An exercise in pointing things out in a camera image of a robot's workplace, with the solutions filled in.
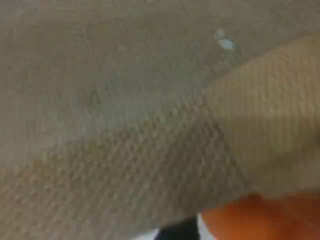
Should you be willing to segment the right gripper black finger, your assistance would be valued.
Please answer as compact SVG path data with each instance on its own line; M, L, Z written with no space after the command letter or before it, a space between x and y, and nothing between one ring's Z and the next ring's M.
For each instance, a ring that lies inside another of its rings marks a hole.
M197 216L188 218L179 223L166 226L157 235L157 240L199 240Z

